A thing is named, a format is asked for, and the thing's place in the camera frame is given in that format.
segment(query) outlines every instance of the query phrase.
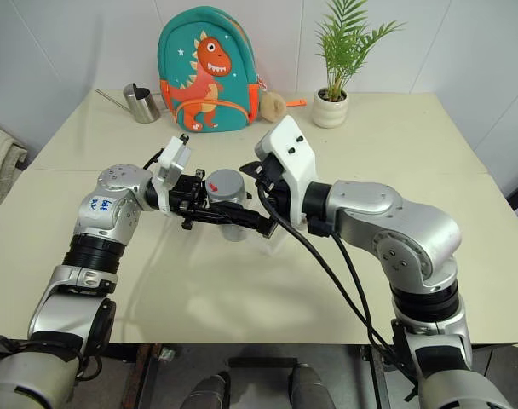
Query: teal backpack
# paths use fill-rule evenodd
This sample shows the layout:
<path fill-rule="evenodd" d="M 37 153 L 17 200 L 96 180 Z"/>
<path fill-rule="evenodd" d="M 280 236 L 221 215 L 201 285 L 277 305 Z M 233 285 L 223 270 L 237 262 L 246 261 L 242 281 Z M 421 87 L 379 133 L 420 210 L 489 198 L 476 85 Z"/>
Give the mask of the teal backpack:
<path fill-rule="evenodd" d="M 158 40 L 158 73 L 164 103 L 184 130 L 239 130 L 257 115 L 250 40 L 220 9 L 196 7 L 169 21 Z"/>

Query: dinosaur print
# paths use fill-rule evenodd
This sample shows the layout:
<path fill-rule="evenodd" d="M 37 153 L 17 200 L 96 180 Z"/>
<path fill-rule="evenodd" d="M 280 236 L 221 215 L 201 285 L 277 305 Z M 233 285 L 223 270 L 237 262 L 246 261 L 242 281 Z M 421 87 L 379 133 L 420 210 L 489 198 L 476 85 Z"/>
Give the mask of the dinosaur print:
<path fill-rule="evenodd" d="M 177 101 L 188 100 L 217 100 L 219 93 L 223 91 L 222 85 L 215 77 L 223 77 L 231 71 L 231 59 L 223 50 L 219 42 L 202 31 L 200 41 L 195 38 L 196 51 L 190 64 L 196 74 L 189 75 L 187 86 L 183 83 L 180 88 L 168 84 L 170 96 Z M 204 102 L 190 103 L 183 108 L 183 124 L 189 130 L 200 131 L 203 125 L 195 117 L 204 113 L 204 122 L 211 128 L 216 128 L 213 122 L 216 115 L 216 104 Z"/>

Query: table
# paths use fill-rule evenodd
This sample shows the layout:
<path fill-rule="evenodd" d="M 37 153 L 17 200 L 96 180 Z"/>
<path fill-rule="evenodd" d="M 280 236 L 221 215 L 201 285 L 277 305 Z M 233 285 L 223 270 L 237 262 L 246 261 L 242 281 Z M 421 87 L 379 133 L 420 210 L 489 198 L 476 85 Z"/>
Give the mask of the table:
<path fill-rule="evenodd" d="M 518 342 L 518 325 L 508 319 L 518 314 L 518 219 L 435 96 L 356 95 L 348 122 L 336 130 L 315 128 L 308 109 L 293 113 L 317 153 L 322 181 L 382 181 L 451 214 L 463 231 L 456 258 L 472 341 Z M 24 172 L 0 208 L 0 333 L 26 336 L 99 171 L 145 163 L 180 132 L 168 122 L 136 124 L 91 94 Z M 259 122 L 240 132 L 192 135 L 187 172 L 254 159 L 252 147 L 270 127 Z M 254 193 L 248 178 L 246 186 Z M 180 223 L 142 214 L 112 295 L 112 342 L 367 343 L 364 327 L 295 240 L 281 235 L 277 249 L 253 234 L 230 243 L 217 226 L 197 224 L 189 232 Z M 311 241 L 357 300 L 332 240 Z M 389 338 L 388 281 L 373 256 L 350 254 L 375 326 Z"/>

